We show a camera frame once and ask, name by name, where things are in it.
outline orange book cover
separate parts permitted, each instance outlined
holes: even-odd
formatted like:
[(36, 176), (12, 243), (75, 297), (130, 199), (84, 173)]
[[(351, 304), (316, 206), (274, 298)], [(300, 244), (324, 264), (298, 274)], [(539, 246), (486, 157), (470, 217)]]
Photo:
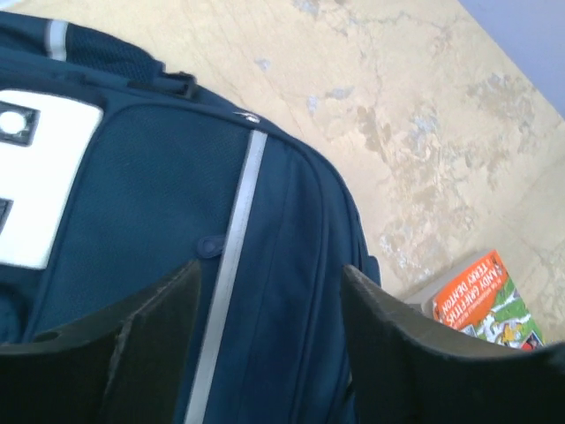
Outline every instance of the orange book cover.
[(523, 350), (543, 344), (538, 325), (493, 250), (440, 289), (433, 318), (469, 336)]

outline backpack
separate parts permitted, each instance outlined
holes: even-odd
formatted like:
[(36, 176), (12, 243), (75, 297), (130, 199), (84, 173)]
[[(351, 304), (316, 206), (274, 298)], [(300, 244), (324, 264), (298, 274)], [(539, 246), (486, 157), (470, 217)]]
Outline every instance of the backpack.
[(0, 343), (198, 259), (176, 422), (356, 422), (340, 280), (380, 278), (332, 165), (93, 29), (1, 12), (0, 58)]

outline gray stripe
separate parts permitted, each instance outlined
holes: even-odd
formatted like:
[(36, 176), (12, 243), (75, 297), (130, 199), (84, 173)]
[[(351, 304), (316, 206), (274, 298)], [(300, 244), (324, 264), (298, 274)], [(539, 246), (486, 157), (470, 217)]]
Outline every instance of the gray stripe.
[(45, 34), (45, 50), (50, 58), (55, 60), (67, 60), (67, 27), (69, 23), (64, 20), (50, 20), (47, 24)]
[(220, 270), (215, 282), (214, 296), (208, 314), (208, 322), (194, 382), (191, 397), (185, 415), (185, 424), (201, 424), (204, 421), (210, 387), (214, 379), (215, 364), (222, 343), (223, 328), (230, 308), (231, 293), (236, 280), (237, 265), (244, 244), (247, 222), (251, 214), (255, 186), (259, 178), (259, 170), (267, 135), (263, 132), (252, 131), (247, 155), (237, 188), (236, 200), (231, 210), (230, 226), (220, 262)]

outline marble floor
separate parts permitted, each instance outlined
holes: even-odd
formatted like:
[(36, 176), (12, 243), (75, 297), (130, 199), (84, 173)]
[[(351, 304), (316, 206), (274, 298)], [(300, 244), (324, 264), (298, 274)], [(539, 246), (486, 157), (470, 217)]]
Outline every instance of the marble floor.
[(499, 250), (565, 338), (565, 124), (456, 0), (23, 0), (134, 42), (328, 157), (384, 288)]

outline black square on white patch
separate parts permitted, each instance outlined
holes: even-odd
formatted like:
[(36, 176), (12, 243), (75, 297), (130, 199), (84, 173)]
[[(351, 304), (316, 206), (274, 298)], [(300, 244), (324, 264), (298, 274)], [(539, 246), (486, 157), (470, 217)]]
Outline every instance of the black square on white patch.
[(0, 142), (29, 146), (38, 120), (38, 110), (0, 102)]
[(8, 214), (10, 214), (11, 201), (6, 199), (0, 199), (0, 234), (2, 234), (2, 229), (6, 219), (8, 219)]

